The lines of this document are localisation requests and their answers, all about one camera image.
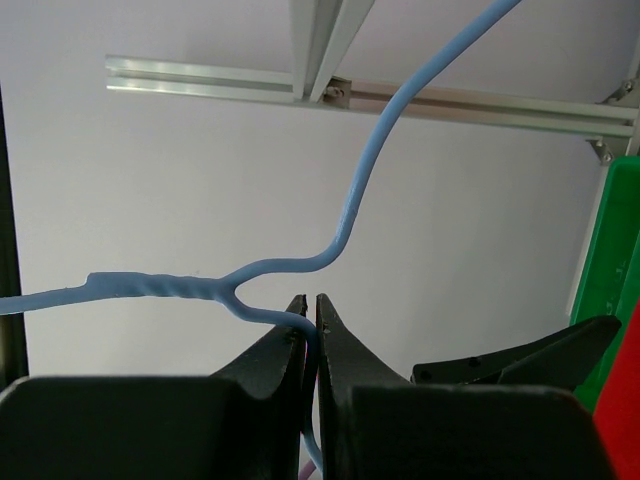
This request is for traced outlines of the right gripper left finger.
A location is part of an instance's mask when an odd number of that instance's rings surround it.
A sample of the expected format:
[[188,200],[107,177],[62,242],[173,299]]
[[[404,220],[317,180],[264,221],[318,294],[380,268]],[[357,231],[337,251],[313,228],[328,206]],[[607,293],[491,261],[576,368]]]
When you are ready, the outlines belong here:
[[293,479],[304,355],[275,327],[209,376],[17,380],[1,395],[1,475]]

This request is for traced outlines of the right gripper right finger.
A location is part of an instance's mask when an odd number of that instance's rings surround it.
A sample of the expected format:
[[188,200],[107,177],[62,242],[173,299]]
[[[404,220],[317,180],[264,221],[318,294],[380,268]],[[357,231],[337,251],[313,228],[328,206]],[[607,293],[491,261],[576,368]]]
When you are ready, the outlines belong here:
[[327,479],[611,479],[577,388],[417,385],[316,300]]

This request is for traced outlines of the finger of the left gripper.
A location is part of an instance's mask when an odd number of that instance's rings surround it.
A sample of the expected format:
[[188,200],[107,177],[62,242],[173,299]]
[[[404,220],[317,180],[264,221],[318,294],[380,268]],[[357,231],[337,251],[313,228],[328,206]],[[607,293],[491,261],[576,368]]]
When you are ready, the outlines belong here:
[[576,388],[603,357],[621,322],[589,318],[539,340],[456,360],[416,364],[411,381],[425,384],[543,385]]

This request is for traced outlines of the red trousers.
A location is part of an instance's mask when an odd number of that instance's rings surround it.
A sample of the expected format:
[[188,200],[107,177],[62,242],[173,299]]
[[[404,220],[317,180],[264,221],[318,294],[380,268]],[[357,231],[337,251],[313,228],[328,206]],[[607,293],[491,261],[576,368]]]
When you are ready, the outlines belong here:
[[618,479],[639,480],[639,305],[636,305],[594,420]]

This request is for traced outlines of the blue wire hanger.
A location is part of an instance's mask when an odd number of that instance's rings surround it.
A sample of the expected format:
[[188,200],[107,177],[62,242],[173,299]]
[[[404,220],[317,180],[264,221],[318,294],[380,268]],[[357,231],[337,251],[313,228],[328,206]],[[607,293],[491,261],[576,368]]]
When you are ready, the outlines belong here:
[[346,196],[334,238],[321,253],[306,258],[262,259],[240,267],[221,278],[173,276],[139,272],[93,272],[81,286],[3,297],[1,314],[12,315],[98,300],[137,297],[183,298],[215,301],[237,318],[251,323],[291,327],[304,334],[307,343],[302,383],[303,420],[301,436],[314,469],[324,471],[323,455],[313,429],[312,407],[320,358],[316,328],[300,315],[251,307],[236,296],[236,289],[259,276],[311,273],[333,263],[345,249],[378,156],[397,120],[411,100],[465,50],[513,10],[516,1],[494,1],[465,26],[436,55],[420,67],[386,104],[361,153]]

